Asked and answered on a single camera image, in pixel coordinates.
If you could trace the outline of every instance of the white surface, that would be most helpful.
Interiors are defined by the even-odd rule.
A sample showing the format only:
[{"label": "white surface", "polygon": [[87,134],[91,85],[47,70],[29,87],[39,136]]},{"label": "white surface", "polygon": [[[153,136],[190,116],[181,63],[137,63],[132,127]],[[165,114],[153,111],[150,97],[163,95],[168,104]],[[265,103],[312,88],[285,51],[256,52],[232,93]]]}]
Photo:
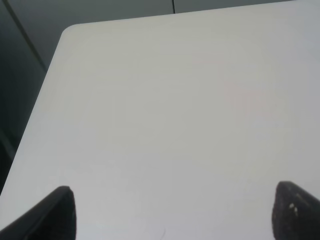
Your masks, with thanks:
[{"label": "white surface", "polygon": [[0,227],[69,185],[78,240],[273,239],[278,181],[320,197],[319,13],[291,1],[68,28]]}]

